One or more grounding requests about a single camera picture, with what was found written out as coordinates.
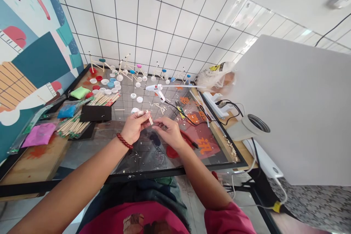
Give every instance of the pink shirt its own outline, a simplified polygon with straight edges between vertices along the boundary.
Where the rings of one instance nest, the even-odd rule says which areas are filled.
[[[205,211],[207,233],[256,233],[251,221],[234,203],[225,210]],[[80,234],[88,233],[189,233],[180,219],[155,201],[124,203],[110,208],[90,223]]]

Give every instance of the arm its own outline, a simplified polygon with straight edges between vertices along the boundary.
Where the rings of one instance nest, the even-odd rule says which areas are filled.
[[[152,128],[180,156],[186,175],[204,207],[208,210],[222,210],[226,208],[232,202],[231,197],[183,140],[178,123],[167,117],[159,118],[154,123],[155,126]],[[161,129],[163,125],[167,127],[166,131]]]
[[[128,117],[121,135],[129,144],[136,142],[140,131],[150,126],[149,116],[147,113],[138,118],[135,113]],[[9,233],[62,233],[127,152],[128,148],[114,138],[64,178]]]

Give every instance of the hand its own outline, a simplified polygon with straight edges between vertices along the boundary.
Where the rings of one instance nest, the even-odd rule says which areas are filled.
[[[185,146],[184,141],[177,122],[171,120],[168,117],[161,117],[154,120],[154,126],[152,129],[158,132],[158,134],[176,151],[180,150]],[[167,130],[162,130],[162,126],[166,126]]]
[[[149,117],[150,112],[141,117],[138,117],[138,113],[128,116],[121,132],[123,139],[129,144],[135,143],[139,139],[140,132],[151,125]]]

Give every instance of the plastic bag of items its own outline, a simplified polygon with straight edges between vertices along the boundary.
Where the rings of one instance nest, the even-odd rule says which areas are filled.
[[[199,88],[201,92],[228,94],[234,84],[234,62],[223,62],[219,65],[206,68],[198,73],[195,78],[196,85],[206,86]]]

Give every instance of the red bead bracelet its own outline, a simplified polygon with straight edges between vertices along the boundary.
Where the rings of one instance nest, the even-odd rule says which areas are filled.
[[[125,146],[127,146],[129,149],[133,149],[133,146],[130,145],[129,143],[127,143],[127,142],[123,139],[123,137],[122,137],[122,135],[121,135],[120,133],[117,133],[117,138],[118,138]]]

